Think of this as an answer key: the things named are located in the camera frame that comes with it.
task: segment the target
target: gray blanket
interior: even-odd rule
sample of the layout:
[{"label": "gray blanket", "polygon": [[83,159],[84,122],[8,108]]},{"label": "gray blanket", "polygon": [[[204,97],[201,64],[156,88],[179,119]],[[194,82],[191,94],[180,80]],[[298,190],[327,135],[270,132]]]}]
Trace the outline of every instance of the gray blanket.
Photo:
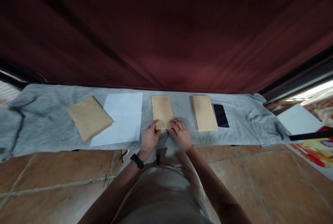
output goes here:
[{"label": "gray blanket", "polygon": [[[89,147],[83,142],[66,107],[89,96],[101,106],[109,93],[142,92],[141,135],[153,121],[152,95],[169,95],[175,118],[189,128],[196,146],[262,145],[289,141],[288,133],[276,116],[263,107],[265,99],[259,94],[207,94],[132,89],[90,88],[63,85],[27,86],[0,114],[0,159],[34,152],[58,152],[75,149],[139,148],[140,141]],[[198,132],[190,96],[208,95],[212,103],[223,104],[230,128]],[[158,148],[177,145],[172,134],[161,134]]]}]

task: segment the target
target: colorful poster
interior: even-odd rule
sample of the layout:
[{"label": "colorful poster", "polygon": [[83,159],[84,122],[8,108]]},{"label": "colorful poster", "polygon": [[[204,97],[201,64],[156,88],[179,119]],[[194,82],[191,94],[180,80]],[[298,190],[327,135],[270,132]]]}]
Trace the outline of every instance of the colorful poster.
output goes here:
[{"label": "colorful poster", "polygon": [[296,154],[333,180],[333,141],[328,138],[286,144]]}]

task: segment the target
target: brown envelope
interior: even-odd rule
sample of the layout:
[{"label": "brown envelope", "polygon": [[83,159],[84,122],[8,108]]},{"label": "brown envelope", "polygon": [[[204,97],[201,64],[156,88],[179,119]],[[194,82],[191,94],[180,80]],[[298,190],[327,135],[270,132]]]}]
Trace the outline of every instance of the brown envelope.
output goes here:
[{"label": "brown envelope", "polygon": [[96,136],[113,123],[92,96],[69,106],[67,112],[74,120],[83,141]]},{"label": "brown envelope", "polygon": [[211,98],[209,96],[193,96],[191,101],[197,121],[198,131],[219,130]]},{"label": "brown envelope", "polygon": [[170,97],[168,95],[152,96],[153,117],[154,120],[159,120],[156,125],[157,130],[167,132],[171,128],[169,121],[173,119],[173,111]]}]

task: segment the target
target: smartphone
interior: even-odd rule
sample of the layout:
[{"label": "smartphone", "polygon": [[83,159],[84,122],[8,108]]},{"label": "smartphone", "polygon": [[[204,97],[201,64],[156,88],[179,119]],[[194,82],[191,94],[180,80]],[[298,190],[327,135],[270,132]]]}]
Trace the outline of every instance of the smartphone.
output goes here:
[{"label": "smartphone", "polygon": [[219,128],[229,128],[227,116],[222,104],[212,104],[215,114],[215,119]]}]

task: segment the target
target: watch strap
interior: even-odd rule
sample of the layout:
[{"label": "watch strap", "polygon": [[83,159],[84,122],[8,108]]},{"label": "watch strap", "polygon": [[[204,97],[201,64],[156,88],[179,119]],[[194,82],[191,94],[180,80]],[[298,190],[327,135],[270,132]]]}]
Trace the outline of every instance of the watch strap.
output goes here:
[{"label": "watch strap", "polygon": [[143,169],[143,167],[145,166],[143,164],[143,161],[141,161],[140,158],[136,154],[133,154],[131,156],[131,161],[134,161],[136,163],[136,165],[138,165],[139,169]]}]

